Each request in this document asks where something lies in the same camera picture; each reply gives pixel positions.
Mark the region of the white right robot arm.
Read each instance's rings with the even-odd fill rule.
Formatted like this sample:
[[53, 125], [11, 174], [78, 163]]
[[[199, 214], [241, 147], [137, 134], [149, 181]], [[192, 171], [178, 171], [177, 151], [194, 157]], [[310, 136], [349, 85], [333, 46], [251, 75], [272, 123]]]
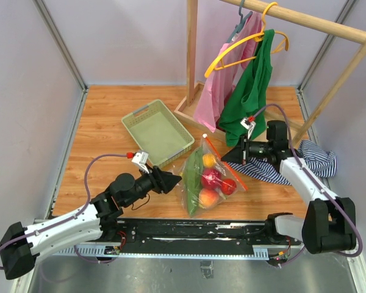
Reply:
[[240, 123], [244, 132], [237, 145], [221, 158], [222, 161], [247, 166], [252, 158], [265, 159], [308, 205], [303, 219], [288, 212], [270, 214], [265, 221], [265, 239], [278, 244], [289, 236], [302, 242], [312, 254], [343, 251], [347, 256], [350, 251], [359, 254], [362, 240], [356, 228], [353, 201], [328, 189], [307, 167], [289, 144], [287, 123], [269, 121], [264, 142], [251, 140], [256, 126], [253, 118], [244, 118]]

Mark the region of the clear zip top bag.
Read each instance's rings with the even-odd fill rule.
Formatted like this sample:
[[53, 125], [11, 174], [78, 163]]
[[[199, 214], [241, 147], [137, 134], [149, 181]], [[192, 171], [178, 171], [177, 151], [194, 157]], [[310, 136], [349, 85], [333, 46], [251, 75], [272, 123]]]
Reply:
[[197, 217], [228, 200], [248, 187], [239, 175], [225, 162], [207, 134], [200, 144], [172, 172], [182, 179], [177, 184], [177, 193], [182, 207], [189, 217]]

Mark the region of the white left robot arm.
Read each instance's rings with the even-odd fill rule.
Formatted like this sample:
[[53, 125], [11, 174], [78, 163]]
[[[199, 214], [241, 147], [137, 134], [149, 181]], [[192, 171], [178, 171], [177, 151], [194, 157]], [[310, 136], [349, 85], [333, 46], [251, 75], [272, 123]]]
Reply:
[[115, 222], [124, 208], [145, 198], [150, 191], [169, 193], [181, 179], [157, 166], [138, 178], [122, 173], [105, 191], [74, 211], [39, 224], [10, 225], [0, 241], [0, 270], [6, 279], [14, 280], [64, 248], [100, 238], [114, 240], [118, 235]]

